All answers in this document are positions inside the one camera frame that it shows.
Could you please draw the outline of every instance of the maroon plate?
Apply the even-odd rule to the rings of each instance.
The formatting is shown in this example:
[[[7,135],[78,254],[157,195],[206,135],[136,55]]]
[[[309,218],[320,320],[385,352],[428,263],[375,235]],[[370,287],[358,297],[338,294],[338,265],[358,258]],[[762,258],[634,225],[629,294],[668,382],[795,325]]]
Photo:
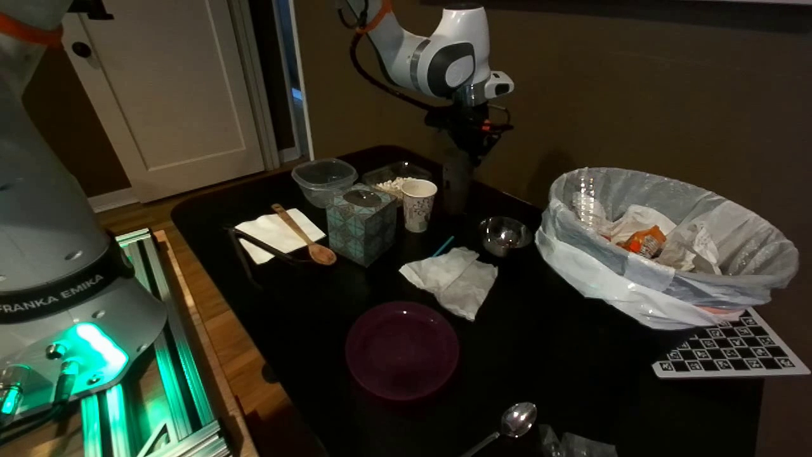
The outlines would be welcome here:
[[[368,393],[417,401],[451,380],[459,344],[453,327],[437,311],[384,302],[352,322],[344,359],[352,380]]]

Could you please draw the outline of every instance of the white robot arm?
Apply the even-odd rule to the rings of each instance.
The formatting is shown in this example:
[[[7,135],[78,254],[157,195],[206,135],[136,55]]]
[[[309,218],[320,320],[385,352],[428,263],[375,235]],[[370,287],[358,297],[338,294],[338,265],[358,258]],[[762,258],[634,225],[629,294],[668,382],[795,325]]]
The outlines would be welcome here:
[[[513,93],[513,79],[490,69],[490,30],[481,4],[446,4],[432,35],[400,28],[390,0],[344,0],[344,19],[368,34],[387,79],[432,100],[479,108]]]
[[[502,122],[490,121],[490,102],[504,100],[516,90],[508,74],[490,69],[490,30],[481,0],[446,0],[432,35],[404,30],[390,0],[342,0],[341,16],[354,34],[372,42],[394,86],[451,102],[446,108],[427,108],[405,96],[427,108],[427,124],[450,133],[462,152],[443,161],[446,211],[462,213],[471,170],[509,131],[509,117]]]
[[[20,102],[66,10],[68,0],[0,0],[0,440],[117,383],[168,316]]]

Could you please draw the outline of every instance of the metal spoon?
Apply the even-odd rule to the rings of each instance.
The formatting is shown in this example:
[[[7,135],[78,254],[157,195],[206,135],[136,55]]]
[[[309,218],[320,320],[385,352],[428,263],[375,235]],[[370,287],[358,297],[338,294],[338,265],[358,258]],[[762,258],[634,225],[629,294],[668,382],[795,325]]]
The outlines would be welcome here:
[[[499,419],[499,429],[488,435],[481,443],[476,443],[471,449],[467,449],[462,457],[474,457],[484,448],[490,448],[499,437],[521,440],[536,428],[537,410],[531,401],[513,405],[504,410]]]

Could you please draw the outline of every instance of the cup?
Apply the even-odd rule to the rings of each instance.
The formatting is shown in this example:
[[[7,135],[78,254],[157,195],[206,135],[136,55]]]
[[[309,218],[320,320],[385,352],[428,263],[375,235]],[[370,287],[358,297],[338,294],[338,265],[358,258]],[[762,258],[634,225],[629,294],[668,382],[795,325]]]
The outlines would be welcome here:
[[[433,211],[437,187],[422,179],[404,179],[399,188],[404,193],[405,231],[427,235]]]

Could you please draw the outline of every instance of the napkin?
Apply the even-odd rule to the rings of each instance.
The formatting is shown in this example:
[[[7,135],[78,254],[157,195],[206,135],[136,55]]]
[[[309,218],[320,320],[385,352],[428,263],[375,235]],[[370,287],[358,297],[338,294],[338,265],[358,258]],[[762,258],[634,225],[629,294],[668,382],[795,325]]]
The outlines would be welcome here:
[[[288,208],[286,211],[299,226],[302,231],[316,242],[316,240],[325,240],[325,231],[316,228],[302,211],[297,208]],[[288,251],[297,251],[305,247],[305,242],[297,237],[297,231],[291,231],[282,218],[280,213],[263,213],[253,222],[242,222],[236,225],[239,231],[263,242],[263,245],[272,245],[275,250],[288,254]],[[253,265],[266,265],[275,260],[275,254],[263,251],[261,247],[253,247],[252,242],[239,242]]]
[[[404,265],[400,275],[413,287],[432,293],[451,316],[474,322],[497,280],[497,268],[481,265],[476,258],[476,251],[459,247],[441,258]]]

